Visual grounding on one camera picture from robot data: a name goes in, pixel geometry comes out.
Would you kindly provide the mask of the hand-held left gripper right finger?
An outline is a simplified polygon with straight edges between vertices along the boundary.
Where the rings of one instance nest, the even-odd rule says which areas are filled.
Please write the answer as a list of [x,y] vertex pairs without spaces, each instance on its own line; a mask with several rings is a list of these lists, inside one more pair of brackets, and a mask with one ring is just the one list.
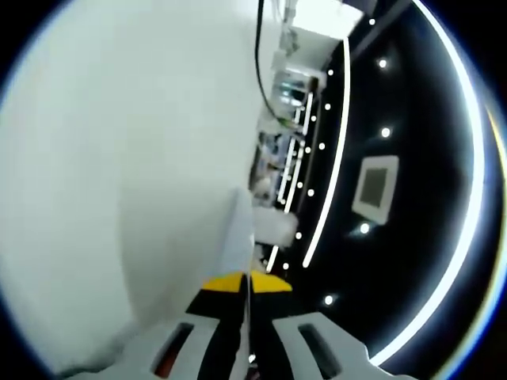
[[306,310],[292,286],[251,272],[250,343],[263,379],[399,379],[371,363],[366,346],[323,313]]

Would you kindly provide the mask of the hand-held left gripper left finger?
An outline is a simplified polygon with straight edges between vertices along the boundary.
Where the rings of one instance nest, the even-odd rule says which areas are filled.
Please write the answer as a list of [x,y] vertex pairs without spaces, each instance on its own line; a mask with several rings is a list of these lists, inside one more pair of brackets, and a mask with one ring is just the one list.
[[244,379],[246,276],[208,281],[180,317],[125,346],[120,379]]

